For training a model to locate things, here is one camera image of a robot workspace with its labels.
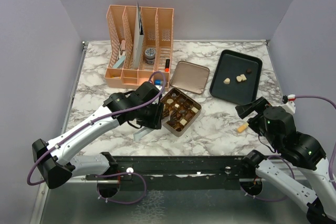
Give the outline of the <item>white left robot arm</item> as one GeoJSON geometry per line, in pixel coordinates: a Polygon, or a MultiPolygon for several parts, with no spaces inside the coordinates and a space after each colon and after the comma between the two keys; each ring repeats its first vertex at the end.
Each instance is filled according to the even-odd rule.
{"type": "Polygon", "coordinates": [[[47,142],[36,140],[32,144],[32,169],[39,170],[43,182],[50,189],[58,188],[76,176],[112,178],[116,166],[109,153],[83,159],[75,156],[102,134],[133,120],[145,129],[159,130],[162,126],[163,103],[160,98],[163,92],[164,88],[146,81],[136,90],[111,94],[94,113],[68,132],[47,142]]]}

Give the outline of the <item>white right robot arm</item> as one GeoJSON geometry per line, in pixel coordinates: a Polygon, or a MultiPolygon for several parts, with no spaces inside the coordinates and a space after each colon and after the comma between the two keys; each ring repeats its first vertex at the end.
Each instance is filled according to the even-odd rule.
{"type": "Polygon", "coordinates": [[[276,151],[276,157],[296,167],[311,188],[282,172],[257,150],[244,156],[241,171],[246,177],[256,175],[273,184],[306,213],[310,223],[335,223],[335,177],[332,170],[335,153],[327,158],[317,139],[297,131],[293,118],[296,99],[297,95],[285,95],[282,105],[272,106],[261,97],[235,109],[241,119],[256,113],[247,121],[249,128],[258,136],[265,137],[276,151]]]}

